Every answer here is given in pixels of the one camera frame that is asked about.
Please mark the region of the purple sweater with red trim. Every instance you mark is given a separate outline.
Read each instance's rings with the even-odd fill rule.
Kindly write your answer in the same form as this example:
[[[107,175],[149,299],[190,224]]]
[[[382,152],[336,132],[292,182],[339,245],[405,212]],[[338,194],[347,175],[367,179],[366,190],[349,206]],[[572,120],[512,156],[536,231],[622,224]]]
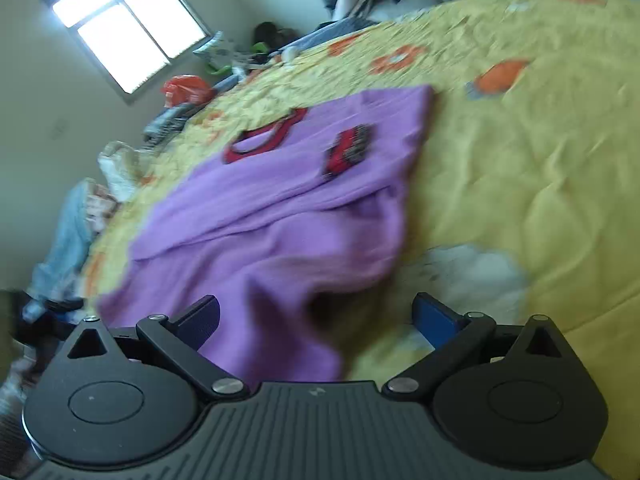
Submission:
[[[341,355],[312,312],[367,289],[404,242],[429,86],[370,89],[241,132],[158,203],[130,246],[107,325],[220,305],[202,355],[249,385],[333,382]]]

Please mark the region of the light blue garment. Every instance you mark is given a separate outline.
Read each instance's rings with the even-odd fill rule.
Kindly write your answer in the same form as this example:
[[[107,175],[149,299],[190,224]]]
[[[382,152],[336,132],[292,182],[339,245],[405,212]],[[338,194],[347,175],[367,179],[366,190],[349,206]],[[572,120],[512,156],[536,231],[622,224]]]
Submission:
[[[100,188],[95,180],[84,179],[67,193],[47,257],[32,271],[27,289],[30,300],[22,313],[27,323],[44,315],[47,302],[62,304],[63,310],[77,310],[84,302],[80,274],[99,233]]]

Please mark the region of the yellow floral bed sheet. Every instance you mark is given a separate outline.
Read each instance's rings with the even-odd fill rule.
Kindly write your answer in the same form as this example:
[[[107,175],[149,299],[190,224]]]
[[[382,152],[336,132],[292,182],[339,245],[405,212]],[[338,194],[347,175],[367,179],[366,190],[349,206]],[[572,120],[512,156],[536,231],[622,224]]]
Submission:
[[[433,102],[400,254],[381,281],[324,296],[312,312],[343,360],[334,382],[386,382],[424,356],[410,325],[418,292],[501,324],[544,314],[608,406],[596,464],[637,478],[637,0],[458,0],[254,73],[188,122],[92,245],[90,304],[100,315],[155,206],[241,132],[294,108],[415,86],[431,87]]]

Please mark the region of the white plastic bag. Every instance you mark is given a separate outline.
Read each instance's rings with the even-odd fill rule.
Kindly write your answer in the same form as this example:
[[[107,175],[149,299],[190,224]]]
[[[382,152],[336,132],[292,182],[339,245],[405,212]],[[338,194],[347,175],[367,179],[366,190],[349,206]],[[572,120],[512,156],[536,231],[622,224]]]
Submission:
[[[152,155],[149,150],[136,150],[122,141],[112,141],[100,151],[99,168],[108,189],[119,203],[128,202],[140,188]]]

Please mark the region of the orange plastic bag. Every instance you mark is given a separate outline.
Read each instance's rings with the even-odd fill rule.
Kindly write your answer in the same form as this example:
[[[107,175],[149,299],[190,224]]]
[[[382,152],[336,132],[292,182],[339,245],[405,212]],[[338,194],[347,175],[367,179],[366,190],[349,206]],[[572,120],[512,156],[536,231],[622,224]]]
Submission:
[[[212,87],[196,75],[172,77],[163,84],[162,92],[166,107],[175,107],[184,103],[206,104],[214,96]]]

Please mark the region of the bright window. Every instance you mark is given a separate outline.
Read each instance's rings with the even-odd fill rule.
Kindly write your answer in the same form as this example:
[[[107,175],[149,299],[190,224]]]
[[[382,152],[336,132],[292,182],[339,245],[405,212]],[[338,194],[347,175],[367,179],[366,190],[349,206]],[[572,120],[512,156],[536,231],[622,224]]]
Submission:
[[[186,0],[42,0],[127,103],[209,30]]]

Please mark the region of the blue grey blanket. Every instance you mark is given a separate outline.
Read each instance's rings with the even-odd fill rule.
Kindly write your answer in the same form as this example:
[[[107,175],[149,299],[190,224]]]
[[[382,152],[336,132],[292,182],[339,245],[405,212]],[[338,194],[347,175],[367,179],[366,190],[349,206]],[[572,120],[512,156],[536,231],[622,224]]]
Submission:
[[[358,32],[358,30],[376,25],[375,21],[366,18],[344,18],[344,20],[322,24],[318,29],[310,34],[303,36],[295,41],[290,42],[281,49],[274,51],[273,55],[283,54],[289,48],[293,48],[297,52],[303,52],[319,44],[334,40],[343,36]]]

